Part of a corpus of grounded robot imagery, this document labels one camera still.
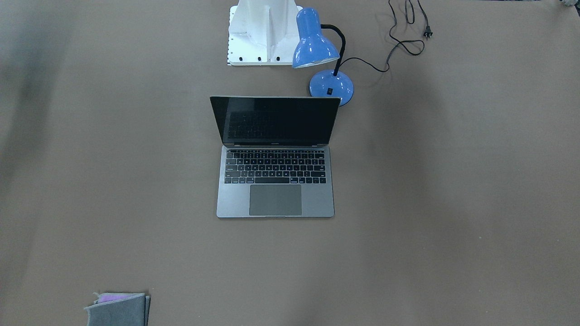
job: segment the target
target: silver laptop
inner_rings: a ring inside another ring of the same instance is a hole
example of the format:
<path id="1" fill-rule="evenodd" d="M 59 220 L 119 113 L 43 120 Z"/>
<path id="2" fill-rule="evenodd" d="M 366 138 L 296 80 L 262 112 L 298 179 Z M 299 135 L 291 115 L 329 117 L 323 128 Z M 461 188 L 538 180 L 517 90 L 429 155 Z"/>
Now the silver laptop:
<path id="1" fill-rule="evenodd" d="M 340 98 L 210 100 L 223 143 L 218 217 L 334 215 L 328 142 Z"/>

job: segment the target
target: laptop screen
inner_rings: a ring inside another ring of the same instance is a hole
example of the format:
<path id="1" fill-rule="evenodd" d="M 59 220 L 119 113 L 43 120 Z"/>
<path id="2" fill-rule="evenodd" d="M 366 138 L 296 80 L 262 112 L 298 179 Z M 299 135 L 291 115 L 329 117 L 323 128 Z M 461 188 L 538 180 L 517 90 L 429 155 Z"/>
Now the laptop screen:
<path id="1" fill-rule="evenodd" d="M 210 97 L 224 144 L 328 144 L 338 97 Z"/>

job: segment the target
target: gray cloth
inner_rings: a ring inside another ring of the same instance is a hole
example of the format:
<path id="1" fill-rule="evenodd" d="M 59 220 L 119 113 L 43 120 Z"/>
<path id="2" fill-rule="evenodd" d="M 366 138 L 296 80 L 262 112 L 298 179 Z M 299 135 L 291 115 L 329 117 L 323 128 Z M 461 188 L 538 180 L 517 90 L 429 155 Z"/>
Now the gray cloth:
<path id="1" fill-rule="evenodd" d="M 144 293 L 86 307 L 87 326 L 147 326 L 150 297 Z"/>

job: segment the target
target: white metal base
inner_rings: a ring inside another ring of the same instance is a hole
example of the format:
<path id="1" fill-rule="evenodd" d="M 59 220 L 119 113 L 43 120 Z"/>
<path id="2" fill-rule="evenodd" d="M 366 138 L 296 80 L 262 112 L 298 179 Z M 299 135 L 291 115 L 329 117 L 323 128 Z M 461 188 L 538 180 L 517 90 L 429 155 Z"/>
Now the white metal base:
<path id="1" fill-rule="evenodd" d="M 230 8 L 227 63 L 291 65 L 300 38 L 293 0 L 240 0 Z"/>

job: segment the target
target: blue desk lamp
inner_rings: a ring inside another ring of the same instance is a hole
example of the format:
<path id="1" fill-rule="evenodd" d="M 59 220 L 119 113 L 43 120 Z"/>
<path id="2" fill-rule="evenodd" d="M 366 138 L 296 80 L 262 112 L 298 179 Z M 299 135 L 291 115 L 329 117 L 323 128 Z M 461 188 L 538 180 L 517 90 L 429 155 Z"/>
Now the blue desk lamp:
<path id="1" fill-rule="evenodd" d="M 314 8 L 304 8 L 296 15 L 300 42 L 294 50 L 292 68 L 310 67 L 334 60 L 334 70 L 322 70 L 310 80 L 310 95 L 340 97 L 340 105 L 345 105 L 352 97 L 354 85 L 350 78 L 338 71 L 345 53 L 345 36 L 334 25 L 321 25 L 318 12 Z M 322 35 L 322 28 L 335 31 L 342 40 L 340 54 Z"/>

